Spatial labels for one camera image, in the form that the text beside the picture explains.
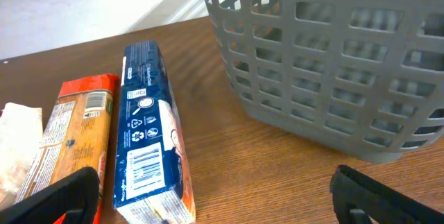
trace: wooden table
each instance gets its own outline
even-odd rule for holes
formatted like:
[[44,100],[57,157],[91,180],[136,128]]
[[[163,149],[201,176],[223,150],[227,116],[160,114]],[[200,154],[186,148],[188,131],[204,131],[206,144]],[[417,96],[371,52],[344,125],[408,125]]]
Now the wooden table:
[[[230,90],[208,18],[0,62],[0,105],[42,107],[46,125],[63,81],[120,74],[123,48],[142,40],[157,40],[165,58],[198,223],[336,223],[329,182],[339,164],[444,212],[444,141],[392,164],[370,164],[251,119]],[[113,110],[102,219],[125,223],[112,210],[118,112]]]

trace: recycling symbol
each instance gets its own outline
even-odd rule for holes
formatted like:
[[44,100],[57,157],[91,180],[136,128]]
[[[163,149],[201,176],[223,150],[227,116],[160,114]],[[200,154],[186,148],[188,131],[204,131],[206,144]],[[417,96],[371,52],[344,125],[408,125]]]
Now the recycling symbol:
[[143,132],[140,131],[136,131],[133,133],[133,135],[131,136],[131,140],[132,141],[139,141],[140,139],[143,139],[145,137]]
[[142,124],[142,120],[133,119],[131,120],[131,128],[137,128]]

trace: barcode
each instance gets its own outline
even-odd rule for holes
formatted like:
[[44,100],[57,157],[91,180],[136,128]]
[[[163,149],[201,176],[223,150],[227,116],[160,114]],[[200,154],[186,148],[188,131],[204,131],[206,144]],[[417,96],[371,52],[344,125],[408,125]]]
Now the barcode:
[[88,112],[88,113],[84,113],[83,114],[83,118],[99,117],[99,116],[100,116],[100,112],[99,111]]
[[106,92],[91,92],[86,100],[85,111],[104,110],[106,102]]
[[129,151],[126,159],[126,200],[165,187],[160,143]]

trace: blue box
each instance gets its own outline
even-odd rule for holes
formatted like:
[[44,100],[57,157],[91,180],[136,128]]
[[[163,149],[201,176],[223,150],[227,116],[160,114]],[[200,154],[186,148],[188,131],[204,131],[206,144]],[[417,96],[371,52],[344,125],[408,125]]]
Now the blue box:
[[154,41],[125,48],[114,208],[129,223],[196,219],[180,120]]

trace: nutrition label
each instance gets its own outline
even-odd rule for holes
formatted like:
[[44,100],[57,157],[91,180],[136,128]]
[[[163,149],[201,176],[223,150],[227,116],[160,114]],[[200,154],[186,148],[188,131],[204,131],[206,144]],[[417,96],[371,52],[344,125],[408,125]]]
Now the nutrition label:
[[33,176],[35,174],[35,171],[37,170],[37,167],[40,164],[40,160],[42,159],[43,152],[44,152],[44,149],[39,148],[37,154],[35,154],[34,162],[31,165],[31,167],[29,168],[28,173],[26,174],[26,179],[24,180],[22,187],[21,187],[19,193],[17,194],[17,197],[15,198],[15,203],[18,203],[19,201],[23,200],[23,198],[26,194],[26,190],[29,187],[29,184],[33,181]]
[[69,103],[61,103],[54,107],[43,133],[42,146],[59,144],[65,140],[69,120],[71,119],[75,104],[76,102],[72,101]]
[[54,167],[56,166],[58,154],[60,153],[60,149],[62,148],[62,144],[59,144],[54,147],[49,147],[46,149],[44,157],[41,161],[41,167],[39,173],[34,179],[34,190],[32,194],[37,193],[38,191],[46,188],[49,185],[49,180],[54,171]]

